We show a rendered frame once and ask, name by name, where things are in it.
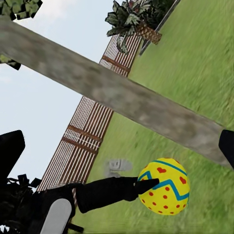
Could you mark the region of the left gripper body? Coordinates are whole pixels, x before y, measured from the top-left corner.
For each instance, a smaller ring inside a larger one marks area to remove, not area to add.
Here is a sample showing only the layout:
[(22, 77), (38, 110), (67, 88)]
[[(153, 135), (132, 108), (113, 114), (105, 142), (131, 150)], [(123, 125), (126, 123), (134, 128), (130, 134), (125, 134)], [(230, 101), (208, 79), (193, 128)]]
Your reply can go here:
[(99, 195), (100, 208), (121, 200), (132, 201), (136, 199), (132, 177), (111, 177), (95, 181)]

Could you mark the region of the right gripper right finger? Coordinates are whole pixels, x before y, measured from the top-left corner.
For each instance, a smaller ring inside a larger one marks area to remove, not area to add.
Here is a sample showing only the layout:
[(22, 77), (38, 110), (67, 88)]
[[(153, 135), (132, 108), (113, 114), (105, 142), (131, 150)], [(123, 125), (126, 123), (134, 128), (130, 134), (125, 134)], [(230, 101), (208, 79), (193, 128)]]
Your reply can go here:
[(234, 131), (223, 130), (218, 146), (231, 166), (234, 167)]

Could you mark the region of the easter egg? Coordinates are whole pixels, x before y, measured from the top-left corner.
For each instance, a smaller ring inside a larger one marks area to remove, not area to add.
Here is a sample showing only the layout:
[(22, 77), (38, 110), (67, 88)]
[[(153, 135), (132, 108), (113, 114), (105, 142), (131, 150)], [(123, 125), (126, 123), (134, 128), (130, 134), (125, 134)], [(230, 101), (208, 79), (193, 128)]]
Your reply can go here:
[(184, 210), (190, 198), (190, 183), (182, 165), (171, 157), (150, 162), (137, 181), (158, 178), (159, 184), (138, 195), (143, 204), (161, 215), (175, 215)]

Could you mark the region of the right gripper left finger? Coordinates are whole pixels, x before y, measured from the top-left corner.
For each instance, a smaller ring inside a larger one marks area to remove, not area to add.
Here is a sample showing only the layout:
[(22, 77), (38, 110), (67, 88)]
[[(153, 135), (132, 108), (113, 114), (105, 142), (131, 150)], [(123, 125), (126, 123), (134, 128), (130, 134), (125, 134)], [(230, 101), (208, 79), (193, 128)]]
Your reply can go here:
[(0, 135), (0, 188), (25, 149), (21, 130)]

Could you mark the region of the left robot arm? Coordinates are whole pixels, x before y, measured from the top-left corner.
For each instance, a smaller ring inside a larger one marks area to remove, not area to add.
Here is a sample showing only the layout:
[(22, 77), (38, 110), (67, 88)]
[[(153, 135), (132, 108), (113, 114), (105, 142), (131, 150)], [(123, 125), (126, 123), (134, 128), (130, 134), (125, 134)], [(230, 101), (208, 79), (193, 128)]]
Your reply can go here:
[[(85, 213), (123, 199), (135, 200), (138, 195), (159, 184), (158, 178), (137, 181), (138, 177), (125, 177), (116, 173), (131, 171), (132, 167), (132, 162), (126, 159), (107, 159), (103, 180), (85, 185), (73, 183), (48, 187), (43, 195), (43, 221), (32, 220), (26, 234), (68, 234), (66, 226), (75, 216), (75, 200), (81, 213)], [(75, 196), (73, 189), (76, 189)]]

